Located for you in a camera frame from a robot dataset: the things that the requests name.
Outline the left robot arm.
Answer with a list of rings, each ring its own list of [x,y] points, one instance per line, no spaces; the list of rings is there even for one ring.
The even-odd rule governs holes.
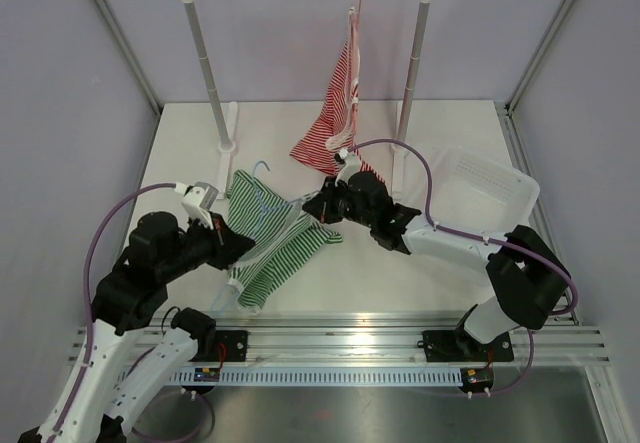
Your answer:
[[[97,286],[85,341],[58,402],[20,441],[123,442],[173,373],[214,353],[214,319],[186,308],[131,373],[121,374],[167,300],[171,282],[202,265],[227,270],[254,247],[253,239],[231,230],[221,215],[210,219],[210,226],[191,221],[186,230],[168,212],[148,213],[138,221],[121,257]]]

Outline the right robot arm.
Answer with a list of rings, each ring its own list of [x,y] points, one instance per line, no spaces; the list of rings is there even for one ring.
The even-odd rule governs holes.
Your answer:
[[[568,271],[532,228],[518,225],[497,236],[446,228],[394,202],[370,171],[346,181],[326,178],[303,209],[323,224],[360,224],[388,251],[435,257],[488,278],[491,298],[472,306],[454,329],[424,332],[430,362],[497,360],[507,334],[541,329],[569,286]]]

